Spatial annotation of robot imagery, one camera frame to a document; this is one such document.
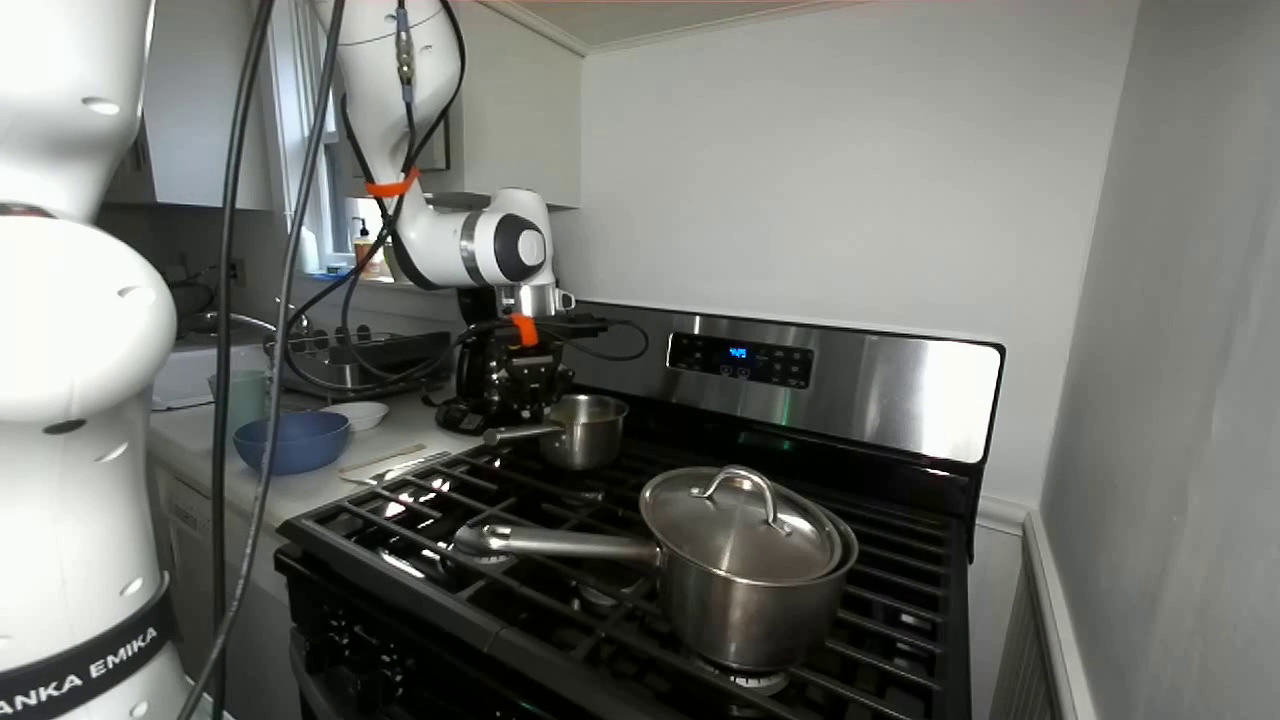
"stainless steel pot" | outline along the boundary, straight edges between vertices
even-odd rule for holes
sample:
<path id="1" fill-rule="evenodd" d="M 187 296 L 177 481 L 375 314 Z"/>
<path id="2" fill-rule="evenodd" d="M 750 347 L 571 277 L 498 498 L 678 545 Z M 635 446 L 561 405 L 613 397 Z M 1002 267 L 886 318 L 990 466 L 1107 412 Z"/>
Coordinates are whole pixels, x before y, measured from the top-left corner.
<path id="1" fill-rule="evenodd" d="M 622 419 L 627 405 L 603 395 L 566 395 L 547 411 L 539 425 L 485 430 L 488 445 L 539 438 L 539 450 L 557 468 L 590 470 L 613 462 L 622 445 Z"/>
<path id="2" fill-rule="evenodd" d="M 645 486 L 640 511 L 657 542 L 509 525 L 465 528 L 456 542 L 652 564 L 676 634 L 727 667 L 790 667 L 827 635 L 858 559 L 840 519 L 733 465 L 663 473 Z"/>

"blue bowl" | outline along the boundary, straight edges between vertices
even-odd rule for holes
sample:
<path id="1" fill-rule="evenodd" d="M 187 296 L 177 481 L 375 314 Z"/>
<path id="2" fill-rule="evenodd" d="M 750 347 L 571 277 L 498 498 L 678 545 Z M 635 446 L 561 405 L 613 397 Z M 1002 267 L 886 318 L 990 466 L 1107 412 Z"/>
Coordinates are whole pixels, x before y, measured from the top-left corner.
<path id="1" fill-rule="evenodd" d="M 351 439 L 351 420 L 337 413 L 283 413 L 271 473 L 294 475 L 333 462 Z M 242 425 L 232 436 L 246 465 L 261 471 L 266 450 L 266 420 Z"/>

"stove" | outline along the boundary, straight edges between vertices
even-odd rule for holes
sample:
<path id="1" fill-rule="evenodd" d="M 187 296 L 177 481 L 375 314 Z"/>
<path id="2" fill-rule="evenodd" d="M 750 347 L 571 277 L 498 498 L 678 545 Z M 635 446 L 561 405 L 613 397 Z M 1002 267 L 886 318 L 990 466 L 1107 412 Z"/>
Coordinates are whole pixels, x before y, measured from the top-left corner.
<path id="1" fill-rule="evenodd" d="M 630 363 L 567 354 L 582 389 L 631 405 L 613 464 L 575 473 L 536 443 L 480 447 L 280 527 L 308 719 L 968 719 L 966 573 L 1002 348 L 591 311 L 652 338 Z M 599 350 L 628 350 L 613 334 Z M 483 523 L 646 537 L 653 475 L 726 464 L 823 505 L 861 547 L 828 637 L 782 671 L 691 653 L 643 569 L 453 544 Z"/>

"saucepan handle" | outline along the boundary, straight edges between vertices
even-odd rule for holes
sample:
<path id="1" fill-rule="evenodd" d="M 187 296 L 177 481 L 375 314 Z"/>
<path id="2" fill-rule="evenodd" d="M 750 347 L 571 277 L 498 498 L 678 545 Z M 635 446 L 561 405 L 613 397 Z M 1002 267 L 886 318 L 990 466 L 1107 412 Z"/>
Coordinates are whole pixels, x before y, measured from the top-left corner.
<path id="1" fill-rule="evenodd" d="M 658 544 L 652 541 L 513 525 L 463 527 L 453 536 L 453 542 L 479 553 L 631 560 L 650 565 L 658 564 L 659 553 Z"/>
<path id="2" fill-rule="evenodd" d="M 504 442 L 550 436 L 562 432 L 564 432 L 564 428 L 553 423 L 543 423 L 541 425 L 516 425 L 511 428 L 489 428 L 484 432 L 484 442 L 485 445 L 502 445 Z"/>
<path id="3" fill-rule="evenodd" d="M 773 500 L 773 483 L 760 473 L 742 466 L 742 465 L 726 465 L 719 473 L 712 478 L 712 484 L 703 488 L 689 488 L 689 495 L 694 497 L 701 497 L 704 500 L 712 500 L 716 493 L 716 488 L 719 487 L 726 479 L 746 480 L 753 488 L 764 496 L 764 521 L 773 525 L 773 529 L 778 530 L 785 536 L 791 534 L 791 525 L 787 525 L 782 520 L 778 520 L 778 505 Z"/>

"ceiling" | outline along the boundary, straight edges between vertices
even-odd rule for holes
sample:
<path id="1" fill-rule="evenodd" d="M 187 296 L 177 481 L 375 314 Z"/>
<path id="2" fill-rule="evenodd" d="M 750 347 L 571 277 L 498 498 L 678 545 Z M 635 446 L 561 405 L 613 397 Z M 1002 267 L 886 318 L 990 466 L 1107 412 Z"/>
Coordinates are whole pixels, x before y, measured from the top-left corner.
<path id="1" fill-rule="evenodd" d="M 635 45 L 673 32 L 742 20 L 750 15 L 795 12 L 849 0 L 744 0 L 714 3 L 673 0 L 590 0 L 557 3 L 515 0 L 490 8 L 543 32 L 581 54 Z"/>

